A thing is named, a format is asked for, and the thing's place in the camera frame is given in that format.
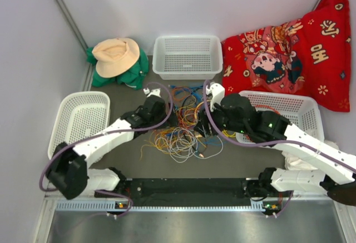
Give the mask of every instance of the hat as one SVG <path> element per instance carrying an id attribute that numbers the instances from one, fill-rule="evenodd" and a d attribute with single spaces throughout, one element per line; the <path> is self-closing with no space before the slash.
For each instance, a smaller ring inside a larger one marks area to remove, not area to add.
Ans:
<path id="1" fill-rule="evenodd" d="M 97 73 L 104 78 L 118 76 L 130 69 L 140 57 L 138 44 L 129 38 L 114 38 L 97 44 L 93 51 Z"/>

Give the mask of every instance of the green jacket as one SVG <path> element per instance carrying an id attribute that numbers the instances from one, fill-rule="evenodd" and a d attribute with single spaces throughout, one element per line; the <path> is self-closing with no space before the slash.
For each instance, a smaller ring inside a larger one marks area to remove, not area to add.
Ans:
<path id="1" fill-rule="evenodd" d="M 93 48 L 87 49 L 87 62 L 96 65 L 97 59 L 92 54 Z M 149 59 L 146 53 L 140 48 L 139 60 L 126 72 L 112 78 L 104 78 L 98 75 L 96 69 L 93 74 L 93 83 L 95 87 L 102 87 L 109 83 L 117 82 L 118 84 L 125 83 L 127 86 L 133 89 L 141 89 L 142 83 L 146 74 L 149 72 Z"/>

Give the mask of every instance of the red cushion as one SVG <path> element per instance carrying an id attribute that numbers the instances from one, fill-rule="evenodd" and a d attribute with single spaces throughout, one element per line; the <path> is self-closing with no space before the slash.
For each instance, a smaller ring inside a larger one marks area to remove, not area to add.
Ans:
<path id="1" fill-rule="evenodd" d="M 332 111 L 349 112 L 350 36 L 348 0 L 322 0 L 301 19 L 226 39 L 222 85 L 226 94 L 304 95 Z"/>

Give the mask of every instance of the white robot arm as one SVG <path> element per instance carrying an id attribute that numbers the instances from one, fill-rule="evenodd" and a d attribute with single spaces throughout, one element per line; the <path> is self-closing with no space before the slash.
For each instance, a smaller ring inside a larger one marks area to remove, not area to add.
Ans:
<path id="1" fill-rule="evenodd" d="M 55 159 L 46 172 L 46 177 L 67 199 L 73 199 L 84 191 L 114 190 L 124 177 L 114 168 L 105 170 L 89 169 L 115 147 L 133 140 L 144 132 L 134 132 L 133 128 L 147 128 L 159 124 L 166 114 L 166 103 L 160 96 L 160 89 L 144 89 L 147 99 L 135 111 L 124 113 L 112 125 L 95 135 L 93 139 L 76 144 Z M 176 125 L 176 115 L 160 128 Z M 59 144 L 55 153 L 65 148 Z"/>
<path id="2" fill-rule="evenodd" d="M 333 200 L 356 206 L 356 156 L 336 150 L 317 140 L 288 119 L 272 111 L 258 112 L 248 98 L 238 94 L 225 97 L 225 89 L 218 83 L 206 88 L 210 96 L 210 114 L 217 127 L 247 134 L 256 143 L 275 140 L 301 142 L 316 151 L 292 143 L 277 143 L 269 146 L 286 151 L 313 165 L 318 170 L 288 171 L 280 168 L 267 168 L 260 174 L 260 184 L 266 189 L 283 191 L 309 191 L 327 194 Z M 204 110 L 195 129 L 203 136 L 214 134 Z"/>

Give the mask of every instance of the wire bundle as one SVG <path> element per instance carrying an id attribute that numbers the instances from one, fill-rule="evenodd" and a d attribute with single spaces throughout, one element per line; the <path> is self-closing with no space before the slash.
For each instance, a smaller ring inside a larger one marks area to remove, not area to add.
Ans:
<path id="1" fill-rule="evenodd" d="M 141 158 L 145 146 L 156 147 L 162 153 L 170 155 L 177 163 L 183 163 L 193 156 L 204 160 L 220 154 L 224 149 L 224 143 L 219 137 L 206 139 L 193 130 L 197 124 L 197 112 L 203 104 L 202 95 L 199 93 L 202 86 L 169 87 L 172 88 L 171 94 L 175 105 L 181 103 L 180 107 L 176 107 L 179 126 L 152 132 L 146 141 L 147 144 L 141 147 Z M 203 152 L 208 145 L 221 146 L 221 150 L 205 157 Z"/>

